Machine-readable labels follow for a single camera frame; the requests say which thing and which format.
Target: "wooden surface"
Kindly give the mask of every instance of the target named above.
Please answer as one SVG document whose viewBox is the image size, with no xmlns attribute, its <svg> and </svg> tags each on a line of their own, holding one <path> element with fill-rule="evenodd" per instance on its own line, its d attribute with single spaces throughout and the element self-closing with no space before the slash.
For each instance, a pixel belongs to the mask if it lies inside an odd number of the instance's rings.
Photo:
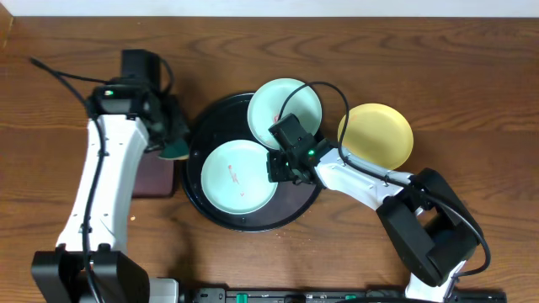
<svg viewBox="0 0 539 303">
<path fill-rule="evenodd" d="M 277 77 L 328 81 L 352 106 L 397 109 L 415 140 L 401 169 L 440 171 L 491 247 L 488 271 L 459 286 L 539 300 L 539 20 L 20 18 L 0 61 L 1 301 L 43 301 L 30 263 L 36 250 L 54 248 L 86 150 L 80 105 L 27 56 L 109 78 L 125 48 L 171 63 L 190 119 Z M 343 105 L 318 93 L 323 128 L 334 134 Z M 212 224 L 182 190 L 136 199 L 131 215 L 129 254 L 151 276 L 240 288 L 408 282 L 376 214 L 339 193 L 324 191 L 296 222 L 254 234 Z M 467 268 L 482 261 L 478 249 Z"/>
</svg>

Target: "wooden table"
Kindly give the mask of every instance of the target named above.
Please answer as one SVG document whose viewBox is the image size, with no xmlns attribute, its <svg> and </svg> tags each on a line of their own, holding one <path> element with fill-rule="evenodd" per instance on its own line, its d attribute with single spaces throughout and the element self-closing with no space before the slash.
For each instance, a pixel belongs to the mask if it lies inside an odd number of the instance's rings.
<svg viewBox="0 0 539 303">
<path fill-rule="evenodd" d="M 539 300 L 539 21 L 534 19 L 18 18 L 0 62 L 0 300 L 43 301 L 29 272 L 71 211 L 86 150 L 80 105 L 28 63 L 119 75 L 120 50 L 145 48 L 176 73 L 193 119 L 219 98 L 277 77 L 328 81 L 351 106 L 388 104 L 414 130 L 404 171 L 440 171 L 484 230 L 488 271 L 461 288 Z M 93 87 L 76 83 L 85 94 Z M 344 114 L 319 88 L 323 129 Z M 151 276 L 235 288 L 404 287 L 374 212 L 324 191 L 296 222 L 262 233 L 208 221 L 179 190 L 136 199 L 129 254 Z M 483 262 L 478 249 L 467 268 Z"/>
</svg>

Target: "red mark on plate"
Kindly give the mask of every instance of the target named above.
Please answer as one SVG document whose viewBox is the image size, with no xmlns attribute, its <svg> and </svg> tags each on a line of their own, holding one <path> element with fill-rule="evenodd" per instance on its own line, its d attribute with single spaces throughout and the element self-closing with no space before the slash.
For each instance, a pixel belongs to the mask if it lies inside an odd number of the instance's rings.
<svg viewBox="0 0 539 303">
<path fill-rule="evenodd" d="M 232 165 L 229 165 L 228 166 L 228 171 L 230 172 L 230 177 L 232 177 L 232 181 L 234 183 L 237 183 L 237 185 L 239 185 L 239 182 L 237 180 L 237 176 L 236 176 L 236 173 L 232 171 Z"/>
</svg>

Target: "yellow bowl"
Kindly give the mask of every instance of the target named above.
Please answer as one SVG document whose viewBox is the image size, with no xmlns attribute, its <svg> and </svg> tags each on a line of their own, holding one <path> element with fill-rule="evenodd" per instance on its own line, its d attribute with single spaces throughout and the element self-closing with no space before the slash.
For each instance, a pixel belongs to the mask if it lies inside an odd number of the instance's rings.
<svg viewBox="0 0 539 303">
<path fill-rule="evenodd" d="M 414 135 L 410 124 L 395 109 L 383 104 L 362 104 L 350 110 L 343 146 L 357 157 L 395 169 L 412 153 Z"/>
</svg>

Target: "wood grain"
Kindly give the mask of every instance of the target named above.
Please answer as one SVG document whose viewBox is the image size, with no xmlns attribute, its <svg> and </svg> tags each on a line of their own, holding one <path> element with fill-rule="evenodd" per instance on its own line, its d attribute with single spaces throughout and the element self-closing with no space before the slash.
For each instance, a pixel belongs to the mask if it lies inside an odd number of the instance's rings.
<svg viewBox="0 0 539 303">
<path fill-rule="evenodd" d="M 397 109 L 415 140 L 402 170 L 439 170 L 491 246 L 491 268 L 459 286 L 539 300 L 538 20 L 19 18 L 0 61 L 0 301 L 43 301 L 29 266 L 67 221 L 86 149 L 83 110 L 27 57 L 110 78 L 124 48 L 170 62 L 190 119 L 277 77 L 328 81 L 352 106 Z M 344 108 L 317 91 L 331 136 Z M 339 193 L 324 191 L 296 222 L 257 234 L 212 224 L 181 190 L 136 199 L 131 215 L 130 257 L 151 276 L 243 288 L 408 282 L 375 214 Z"/>
</svg>

